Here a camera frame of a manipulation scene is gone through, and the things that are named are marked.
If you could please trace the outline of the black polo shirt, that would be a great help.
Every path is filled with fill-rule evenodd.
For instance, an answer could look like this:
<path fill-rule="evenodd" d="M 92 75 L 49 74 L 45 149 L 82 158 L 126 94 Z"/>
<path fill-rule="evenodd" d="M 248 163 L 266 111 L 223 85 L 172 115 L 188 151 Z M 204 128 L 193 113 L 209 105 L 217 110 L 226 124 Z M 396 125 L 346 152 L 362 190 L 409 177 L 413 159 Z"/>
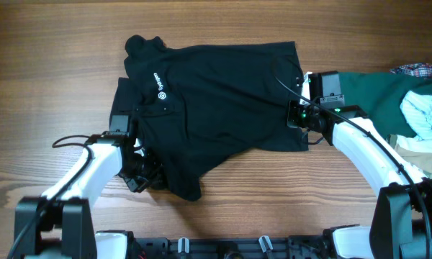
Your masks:
<path fill-rule="evenodd" d="M 134 35 L 125 51 L 112 113 L 131 115 L 176 196 L 198 200 L 202 175 L 251 148 L 308 149 L 302 130 L 287 126 L 303 78 L 293 42 L 173 49 Z"/>

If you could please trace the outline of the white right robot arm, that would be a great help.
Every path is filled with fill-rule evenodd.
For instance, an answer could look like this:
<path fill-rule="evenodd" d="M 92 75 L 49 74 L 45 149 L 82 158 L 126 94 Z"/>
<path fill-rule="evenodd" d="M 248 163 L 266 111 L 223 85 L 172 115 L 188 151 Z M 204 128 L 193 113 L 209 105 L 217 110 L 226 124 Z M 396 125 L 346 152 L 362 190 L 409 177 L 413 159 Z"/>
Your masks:
<path fill-rule="evenodd" d="M 404 161 L 360 107 L 324 109 L 291 101 L 287 125 L 322 134 L 377 196 L 370 226 L 324 232 L 327 258 L 432 258 L 432 179 Z"/>

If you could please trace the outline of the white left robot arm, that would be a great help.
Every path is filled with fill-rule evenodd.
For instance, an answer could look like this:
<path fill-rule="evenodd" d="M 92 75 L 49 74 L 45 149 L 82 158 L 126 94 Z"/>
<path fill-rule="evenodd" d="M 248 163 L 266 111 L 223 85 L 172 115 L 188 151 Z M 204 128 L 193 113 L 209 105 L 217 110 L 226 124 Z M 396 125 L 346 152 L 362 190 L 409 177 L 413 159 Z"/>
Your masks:
<path fill-rule="evenodd" d="M 91 210 L 116 176 L 133 193 L 162 183 L 162 163 L 126 132 L 84 140 L 82 156 L 59 182 L 19 201 L 9 258 L 146 258 L 131 231 L 95 232 Z"/>

